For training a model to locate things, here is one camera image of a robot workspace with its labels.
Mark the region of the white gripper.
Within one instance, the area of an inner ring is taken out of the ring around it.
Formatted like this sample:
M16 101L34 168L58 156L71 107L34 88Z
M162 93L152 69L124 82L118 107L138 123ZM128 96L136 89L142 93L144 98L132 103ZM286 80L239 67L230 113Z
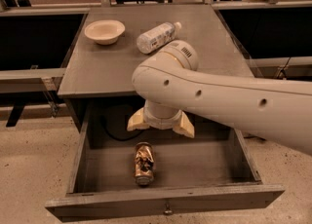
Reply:
M173 129L175 133L189 138L195 136L195 129L187 115L178 109L146 100L128 121L127 131L147 130L150 127L158 130Z

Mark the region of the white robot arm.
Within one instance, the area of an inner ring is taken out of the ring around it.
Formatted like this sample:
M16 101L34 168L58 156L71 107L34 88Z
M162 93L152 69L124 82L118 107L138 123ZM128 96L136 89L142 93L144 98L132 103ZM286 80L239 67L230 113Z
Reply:
M312 154L312 84L201 73L195 50L173 41L134 71L145 99L127 129L171 129L188 137L192 113L230 128Z

